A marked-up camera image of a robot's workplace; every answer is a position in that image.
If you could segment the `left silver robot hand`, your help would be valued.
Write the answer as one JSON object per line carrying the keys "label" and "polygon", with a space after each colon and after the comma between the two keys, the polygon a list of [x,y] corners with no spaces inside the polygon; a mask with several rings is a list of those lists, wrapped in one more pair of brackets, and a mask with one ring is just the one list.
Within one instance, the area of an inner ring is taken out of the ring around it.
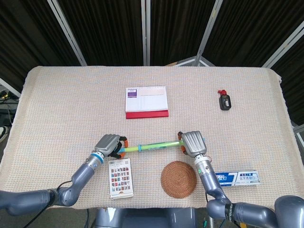
{"label": "left silver robot hand", "polygon": [[123,155],[119,151],[128,147],[129,143],[125,136],[105,134],[96,144],[93,153],[98,156],[120,159]]}

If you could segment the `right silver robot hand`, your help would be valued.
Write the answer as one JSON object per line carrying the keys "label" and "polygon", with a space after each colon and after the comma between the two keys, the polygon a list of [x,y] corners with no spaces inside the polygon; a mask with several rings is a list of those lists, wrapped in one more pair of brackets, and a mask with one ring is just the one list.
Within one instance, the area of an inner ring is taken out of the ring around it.
{"label": "right silver robot hand", "polygon": [[178,139],[183,142],[181,150],[185,155],[195,158],[207,152],[207,147],[200,131],[178,132]]}

